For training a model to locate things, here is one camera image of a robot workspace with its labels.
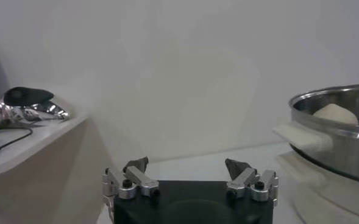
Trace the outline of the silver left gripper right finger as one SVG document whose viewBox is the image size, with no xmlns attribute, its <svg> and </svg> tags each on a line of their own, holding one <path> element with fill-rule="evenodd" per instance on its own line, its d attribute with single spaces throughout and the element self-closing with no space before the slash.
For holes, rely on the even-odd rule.
<svg viewBox="0 0 359 224">
<path fill-rule="evenodd" d="M 265 170 L 259 174 L 248 163 L 225 159 L 225 165 L 231 177 L 227 182 L 226 196 L 229 202 L 235 202 L 249 194 L 253 201 L 277 202 L 279 177 L 274 170 Z"/>
</svg>

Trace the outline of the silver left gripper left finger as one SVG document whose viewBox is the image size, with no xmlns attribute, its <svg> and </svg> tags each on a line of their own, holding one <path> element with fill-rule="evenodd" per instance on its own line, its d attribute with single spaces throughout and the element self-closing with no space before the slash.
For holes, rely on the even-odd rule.
<svg viewBox="0 0 359 224">
<path fill-rule="evenodd" d="M 142 196 L 159 197 L 159 182 L 145 175 L 148 163 L 148 157 L 144 157 L 129 161 L 122 170 L 106 168 L 102 174 L 103 196 L 131 200 L 139 190 Z"/>
</svg>

